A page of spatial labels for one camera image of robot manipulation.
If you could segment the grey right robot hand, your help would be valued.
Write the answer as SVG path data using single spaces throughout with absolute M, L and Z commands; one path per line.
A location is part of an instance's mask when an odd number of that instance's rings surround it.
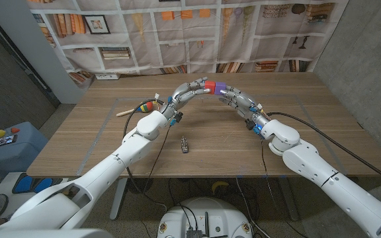
M 227 86 L 220 91 L 222 98 L 220 100 L 237 110 L 237 113 L 249 122 L 251 125 L 264 126 L 271 119 L 257 106 L 255 99 L 237 88 Z

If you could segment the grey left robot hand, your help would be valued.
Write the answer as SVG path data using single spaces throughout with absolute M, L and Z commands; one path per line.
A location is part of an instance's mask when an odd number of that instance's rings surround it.
M 178 86 L 171 98 L 168 99 L 167 104 L 161 107 L 160 112 L 166 119 L 170 119 L 177 113 L 177 111 L 184 107 L 188 101 L 194 98 L 196 95 L 206 94 L 210 92 L 210 89 L 205 89 L 205 81 L 207 77 L 201 77 L 190 83 L 183 83 Z

